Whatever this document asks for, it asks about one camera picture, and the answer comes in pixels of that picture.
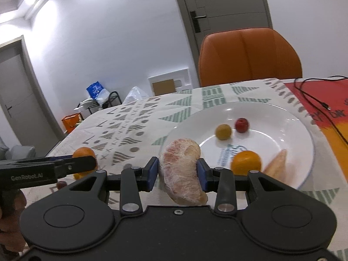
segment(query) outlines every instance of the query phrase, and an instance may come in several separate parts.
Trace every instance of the chair backrest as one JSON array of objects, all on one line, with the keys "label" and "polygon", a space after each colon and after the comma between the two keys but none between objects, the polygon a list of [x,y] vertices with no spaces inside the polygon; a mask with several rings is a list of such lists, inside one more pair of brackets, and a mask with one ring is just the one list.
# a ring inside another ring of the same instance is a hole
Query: chair backrest
[{"label": "chair backrest", "polygon": [[270,28],[247,28],[207,35],[199,56],[201,87],[276,77],[302,77],[291,45]]}]

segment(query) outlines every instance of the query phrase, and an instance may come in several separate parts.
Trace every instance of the door handle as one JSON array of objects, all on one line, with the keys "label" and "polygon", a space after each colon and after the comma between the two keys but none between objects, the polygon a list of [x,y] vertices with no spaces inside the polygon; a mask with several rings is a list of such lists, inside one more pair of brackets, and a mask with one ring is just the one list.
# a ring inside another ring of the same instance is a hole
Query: door handle
[{"label": "door handle", "polygon": [[206,15],[201,15],[201,16],[196,16],[196,11],[190,12],[190,16],[192,19],[192,24],[194,26],[194,32],[195,33],[200,33],[201,32],[201,27],[199,26],[199,19],[205,19],[207,16]]},{"label": "door handle", "polygon": [[193,19],[205,19],[207,16],[206,15],[201,15],[200,17],[192,17]]},{"label": "door handle", "polygon": [[9,108],[7,108],[7,106],[6,106],[6,104],[5,104],[5,107],[6,107],[7,111],[8,111],[8,114],[10,115],[10,117],[12,117],[11,114],[10,114],[10,112],[9,112],[9,110],[12,108],[12,106],[9,107]]}]

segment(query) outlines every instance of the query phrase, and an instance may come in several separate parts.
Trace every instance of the circular knob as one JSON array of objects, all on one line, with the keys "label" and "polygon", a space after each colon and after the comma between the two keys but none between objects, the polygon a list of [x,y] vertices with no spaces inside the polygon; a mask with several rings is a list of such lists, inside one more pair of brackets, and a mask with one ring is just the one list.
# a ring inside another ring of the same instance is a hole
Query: circular knob
[{"label": "circular knob", "polygon": [[109,206],[83,191],[68,191],[57,199],[50,195],[30,205],[20,217],[26,242],[53,251],[86,248],[105,237],[113,226]]},{"label": "circular knob", "polygon": [[44,217],[47,224],[56,228],[68,228],[77,225],[83,220],[84,211],[73,205],[55,206],[48,210]]},{"label": "circular knob", "polygon": [[336,229],[329,207],[295,190],[265,192],[244,210],[242,223],[260,244],[282,251],[327,247]]},{"label": "circular knob", "polygon": [[273,210],[272,218],[286,228],[301,228],[311,221],[312,214],[301,206],[283,205]]}]

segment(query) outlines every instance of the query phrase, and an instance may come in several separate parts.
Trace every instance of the blue gripper pad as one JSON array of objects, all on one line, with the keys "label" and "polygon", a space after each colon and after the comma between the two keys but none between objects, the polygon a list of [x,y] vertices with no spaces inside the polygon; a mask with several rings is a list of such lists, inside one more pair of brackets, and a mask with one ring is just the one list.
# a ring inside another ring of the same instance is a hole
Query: blue gripper pad
[{"label": "blue gripper pad", "polygon": [[159,160],[156,158],[154,163],[150,166],[149,174],[147,178],[147,189],[151,191],[154,188],[154,183],[156,182],[157,174],[158,174],[158,164]]},{"label": "blue gripper pad", "polygon": [[58,157],[50,157],[50,161],[55,161],[55,160],[64,160],[64,159],[69,159],[72,158],[72,155],[65,155],[65,156],[58,156]]},{"label": "blue gripper pad", "polygon": [[197,161],[197,176],[198,176],[199,183],[202,187],[202,191],[206,192],[208,190],[208,181],[207,181],[206,174],[205,174],[206,170],[203,167],[203,164],[205,163],[205,161],[202,162],[201,160],[204,161],[204,159],[202,159],[202,158],[200,158]]}]

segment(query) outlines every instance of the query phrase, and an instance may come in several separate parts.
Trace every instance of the small red fruit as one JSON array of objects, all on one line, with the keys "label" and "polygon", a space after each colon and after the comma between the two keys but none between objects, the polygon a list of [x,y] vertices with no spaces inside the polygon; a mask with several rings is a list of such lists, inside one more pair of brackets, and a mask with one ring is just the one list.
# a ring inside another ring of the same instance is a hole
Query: small red fruit
[{"label": "small red fruit", "polygon": [[248,131],[249,129],[249,122],[247,119],[240,117],[236,123],[234,124],[234,128],[236,129],[236,131],[238,131],[239,133],[245,133]]},{"label": "small red fruit", "polygon": [[58,190],[62,189],[63,187],[66,187],[67,186],[67,182],[65,181],[60,181],[60,182],[57,182],[57,188]]}]

